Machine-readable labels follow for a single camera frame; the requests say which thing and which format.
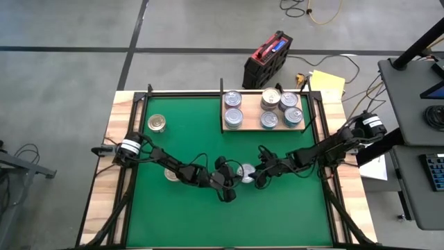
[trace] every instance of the black clamp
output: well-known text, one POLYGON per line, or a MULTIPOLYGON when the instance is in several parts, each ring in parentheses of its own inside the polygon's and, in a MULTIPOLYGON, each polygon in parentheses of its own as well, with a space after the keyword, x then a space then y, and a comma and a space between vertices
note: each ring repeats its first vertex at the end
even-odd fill
POLYGON ((116 154, 116 145, 102 144, 100 147, 91 148, 91 152, 98 157, 113 156, 116 154))

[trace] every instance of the yellow paper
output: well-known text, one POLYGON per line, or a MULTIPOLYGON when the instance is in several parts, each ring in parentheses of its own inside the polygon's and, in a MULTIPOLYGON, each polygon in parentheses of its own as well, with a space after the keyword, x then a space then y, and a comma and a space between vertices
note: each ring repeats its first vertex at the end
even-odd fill
POLYGON ((321 91, 324 97, 329 97, 329 101, 340 101, 345 85, 345 79, 342 77, 334 76, 320 72, 318 70, 313 71, 313 76, 310 80, 311 90, 321 91))

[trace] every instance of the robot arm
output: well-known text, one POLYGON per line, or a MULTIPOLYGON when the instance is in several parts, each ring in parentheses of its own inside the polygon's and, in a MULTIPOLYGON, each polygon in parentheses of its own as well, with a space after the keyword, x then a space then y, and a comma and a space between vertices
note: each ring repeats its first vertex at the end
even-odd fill
POLYGON ((122 143, 117 147, 116 156, 113 163, 122 167, 131 167, 135 163, 157 163, 160 166, 173 172, 176 177, 186 185, 196 186, 198 188, 213 188, 217 191, 218 198, 224 202, 231 202, 236 198, 234 187, 242 179, 237 176, 229 166, 229 160, 223 156, 215 162, 215 172, 209 173, 208 169, 198 164, 186 164, 180 162, 164 149, 156 146, 150 137, 141 133, 132 132, 126 135, 122 143), (137 156, 145 145, 150 144, 151 151, 147 153, 148 158, 139 159, 137 156))
POLYGON ((259 146, 261 164, 256 172, 249 175, 255 179, 256 188, 262 189, 269 179, 285 173, 298 173, 309 169, 316 162, 319 167, 337 167, 345 158, 345 153, 361 143, 381 140, 387 133, 377 115, 364 112, 351 118, 334 135, 310 147, 286 153, 278 158, 275 153, 259 146))

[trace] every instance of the red battery pack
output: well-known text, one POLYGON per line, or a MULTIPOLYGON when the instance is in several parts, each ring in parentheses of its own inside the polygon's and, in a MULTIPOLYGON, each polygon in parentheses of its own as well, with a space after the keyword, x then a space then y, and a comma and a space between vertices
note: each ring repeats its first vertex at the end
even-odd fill
POLYGON ((248 58, 242 87, 247 90, 262 88, 285 63, 292 41, 293 38, 283 31, 276 31, 248 58))

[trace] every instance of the keyboard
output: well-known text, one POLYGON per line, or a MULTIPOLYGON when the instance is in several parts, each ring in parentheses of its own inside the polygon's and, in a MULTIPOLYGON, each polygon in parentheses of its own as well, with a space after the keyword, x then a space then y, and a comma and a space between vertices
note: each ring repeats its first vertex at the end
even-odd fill
POLYGON ((433 191, 444 191, 444 153, 419 156, 433 191))

